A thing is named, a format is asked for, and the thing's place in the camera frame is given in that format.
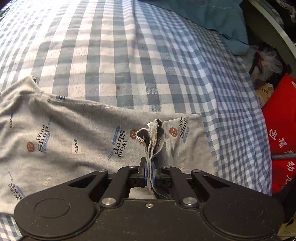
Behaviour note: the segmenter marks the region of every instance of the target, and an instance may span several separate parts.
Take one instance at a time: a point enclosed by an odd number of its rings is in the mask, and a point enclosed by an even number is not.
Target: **silver screw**
[[[147,203],[145,206],[146,206],[147,208],[151,208],[151,207],[153,207],[154,205],[153,205],[152,203]]]
[[[186,205],[194,205],[197,203],[197,200],[194,197],[186,197],[183,199],[183,203]]]
[[[107,206],[113,205],[114,203],[116,203],[116,200],[112,197],[106,197],[102,200],[102,204],[107,205]]]

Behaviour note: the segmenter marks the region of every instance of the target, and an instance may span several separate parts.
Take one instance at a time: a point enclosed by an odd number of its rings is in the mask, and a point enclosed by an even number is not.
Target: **blue cloth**
[[[207,29],[214,29],[234,55],[249,49],[239,4],[242,0],[141,0],[175,13]]]

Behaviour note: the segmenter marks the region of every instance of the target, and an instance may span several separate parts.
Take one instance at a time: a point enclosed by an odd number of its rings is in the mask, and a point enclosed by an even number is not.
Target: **blue and white checkered fabric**
[[[0,22],[0,90],[31,73],[53,94],[201,113],[217,175],[271,193],[264,117],[216,32],[137,0],[15,0]],[[0,240],[15,240],[13,218],[0,222]]]

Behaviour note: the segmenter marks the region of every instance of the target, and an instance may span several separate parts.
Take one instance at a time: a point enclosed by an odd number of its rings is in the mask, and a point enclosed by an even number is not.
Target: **teal garment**
[[[242,0],[141,0],[174,11],[207,29],[214,29],[234,55],[249,49]]]

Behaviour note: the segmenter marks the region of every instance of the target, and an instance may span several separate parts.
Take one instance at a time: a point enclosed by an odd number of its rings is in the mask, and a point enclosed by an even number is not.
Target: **red bag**
[[[285,76],[263,106],[271,153],[296,152],[296,79]]]
[[[296,176],[296,158],[272,160],[272,192],[277,193]]]

